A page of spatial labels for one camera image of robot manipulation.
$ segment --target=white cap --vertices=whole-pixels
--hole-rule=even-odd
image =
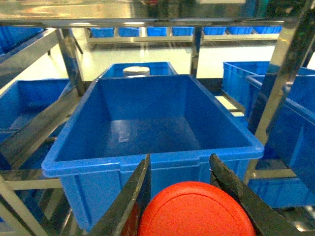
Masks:
[[[123,70],[124,76],[135,76],[135,75],[150,75],[150,68],[145,66],[131,66]]]

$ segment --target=red plastic lid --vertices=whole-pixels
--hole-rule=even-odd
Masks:
[[[201,182],[174,184],[145,209],[138,236],[256,236],[242,207]]]

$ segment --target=stainless steel shelf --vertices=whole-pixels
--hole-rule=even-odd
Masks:
[[[192,42],[193,36],[173,36],[170,28],[167,29],[166,36],[154,36],[149,37],[145,33],[145,28],[140,33],[139,37],[120,37],[115,28],[114,37],[94,38],[91,36],[89,29],[85,29],[85,35],[87,43],[90,49],[96,44],[113,44],[113,43],[149,43],[149,42]],[[224,35],[205,35],[202,33],[202,41],[253,41],[253,40],[277,40],[278,33],[273,34],[258,34],[256,32],[252,34],[224,34]]]
[[[0,23],[40,27],[269,25],[301,11],[300,4],[279,3],[274,6],[279,9],[275,16],[266,15],[266,4],[263,0],[0,0]]]
[[[271,34],[224,34],[224,35],[202,35],[203,41],[252,41],[252,40],[277,40],[278,33]]]

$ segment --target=metal rack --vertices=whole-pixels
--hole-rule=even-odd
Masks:
[[[92,50],[97,44],[112,43],[150,43],[150,42],[192,42],[192,36],[173,36],[171,28],[167,27],[166,36],[148,36],[145,27],[141,28],[139,37],[120,37],[118,28],[114,28],[114,37],[95,38],[89,29],[85,29],[85,36],[88,47]],[[253,30],[251,34],[223,34],[223,35],[205,35],[202,33],[202,41],[247,41],[247,40],[277,40],[278,33],[258,34]]]
[[[16,160],[19,161],[27,159],[29,154],[36,150],[60,123],[64,122],[71,113],[70,111],[75,108],[80,96],[87,89],[88,84],[84,82],[80,70],[75,39],[71,30],[69,30],[71,27],[194,26],[194,36],[189,38],[189,41],[192,42],[190,72],[196,76],[203,26],[270,26],[283,24],[283,30],[276,43],[262,87],[262,93],[268,96],[260,97],[260,102],[256,104],[254,116],[250,121],[251,132],[265,144],[272,129],[273,121],[277,119],[279,110],[294,83],[297,70],[303,64],[305,55],[309,53],[314,42],[315,1],[295,1],[290,5],[282,1],[270,1],[269,5],[265,5],[264,2],[251,0],[190,2],[162,0],[156,4],[137,0],[61,0],[58,2],[0,0],[1,25],[58,28],[49,34],[50,44],[43,43],[44,45],[41,45],[40,48],[47,52],[51,45],[59,42],[73,86],[71,92],[18,131],[18,135],[15,135],[14,139],[6,141],[6,146],[1,145],[0,153],[5,157],[11,156],[13,159],[18,154],[19,158]],[[1,87],[14,78],[14,75],[26,68],[27,65],[16,70],[16,63],[11,61],[4,67],[9,70],[1,70]],[[246,182],[257,176],[294,176],[290,169],[258,175],[255,170],[256,164],[257,161],[251,162]],[[3,201],[0,202],[0,208],[10,209],[10,211],[4,210],[3,213],[6,215],[6,222],[15,228],[15,233],[7,232],[3,235],[60,235],[60,231],[51,228],[52,222],[49,223],[45,220],[39,223],[36,221],[14,192],[17,189],[60,188],[58,180],[38,179],[40,170],[35,172],[35,175],[28,170],[21,171],[18,174],[16,174],[16,170],[10,173],[1,172],[0,195]],[[66,214],[64,222],[68,222],[69,217],[70,215]]]

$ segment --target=blue storage crate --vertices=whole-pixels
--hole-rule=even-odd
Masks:
[[[118,34],[120,37],[139,37],[140,28],[134,28],[134,27],[119,28]]]
[[[55,102],[69,79],[16,81],[0,95],[0,131],[15,130]]]
[[[282,26],[257,26],[254,27],[254,30],[259,34],[280,33]]]
[[[4,53],[12,49],[14,45],[7,27],[0,27],[0,47]]]
[[[194,27],[173,27],[173,36],[191,36],[193,35]]]
[[[250,84],[247,119],[251,115],[263,79],[264,76],[249,76],[247,78]],[[314,97],[315,76],[297,76],[268,141],[268,145],[311,189],[315,189]]]
[[[166,36],[167,27],[147,27],[149,37],[153,36]]]
[[[249,83],[246,77],[265,75],[268,61],[224,62],[222,90],[245,108],[249,106]],[[315,70],[301,67],[299,75],[315,75]]]
[[[60,177],[79,226],[90,230],[146,153],[153,197],[178,182],[209,182],[212,153],[244,178],[263,146],[194,77],[106,78],[90,85],[42,168]]]
[[[5,53],[11,51],[14,47],[44,31],[42,28],[27,27],[0,27],[0,46]]]
[[[114,37],[114,28],[90,28],[93,38],[112,38]]]
[[[29,38],[37,35],[38,33],[44,31],[42,28],[28,28],[28,27],[11,27],[7,26],[9,33],[13,39],[15,45],[18,45]]]
[[[222,35],[225,33],[226,27],[204,27],[205,35]]]
[[[150,69],[150,75],[177,75],[174,67],[169,62],[136,62],[113,64],[105,70],[99,78],[123,77],[123,70],[131,66],[148,67]]]
[[[280,159],[260,160],[256,167],[258,170],[286,168]],[[315,195],[296,177],[251,179],[248,186],[273,208],[315,205]]]
[[[253,27],[228,27],[231,34],[251,34]]]
[[[4,51],[3,51],[1,44],[0,44],[0,57],[2,56],[2,54],[4,54]]]

